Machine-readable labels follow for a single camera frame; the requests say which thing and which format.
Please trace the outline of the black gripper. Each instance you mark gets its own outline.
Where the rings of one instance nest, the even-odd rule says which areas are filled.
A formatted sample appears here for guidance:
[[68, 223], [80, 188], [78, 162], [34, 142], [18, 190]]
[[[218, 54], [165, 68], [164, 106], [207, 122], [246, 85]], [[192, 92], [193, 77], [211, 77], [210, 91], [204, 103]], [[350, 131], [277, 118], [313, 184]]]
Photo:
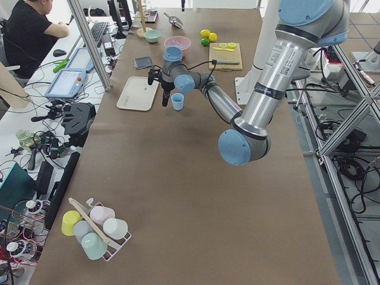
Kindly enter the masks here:
[[175, 89], [173, 82], [168, 82], [164, 79], [160, 80], [163, 89], [162, 106], [167, 106], [170, 99], [170, 92]]

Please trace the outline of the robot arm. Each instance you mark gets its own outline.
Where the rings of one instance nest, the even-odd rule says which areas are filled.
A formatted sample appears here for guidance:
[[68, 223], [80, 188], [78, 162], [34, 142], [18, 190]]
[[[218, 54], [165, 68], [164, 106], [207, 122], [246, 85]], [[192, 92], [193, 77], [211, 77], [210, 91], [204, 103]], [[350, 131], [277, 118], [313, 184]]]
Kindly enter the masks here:
[[218, 150], [224, 161], [234, 166], [259, 160], [269, 152], [266, 127], [303, 55], [310, 48], [343, 43], [349, 31], [349, 1], [280, 1], [275, 7], [279, 17], [276, 41], [244, 109], [213, 76], [190, 71], [179, 48], [168, 47], [163, 54], [161, 83], [172, 83], [182, 94], [198, 89], [231, 125], [220, 135]]

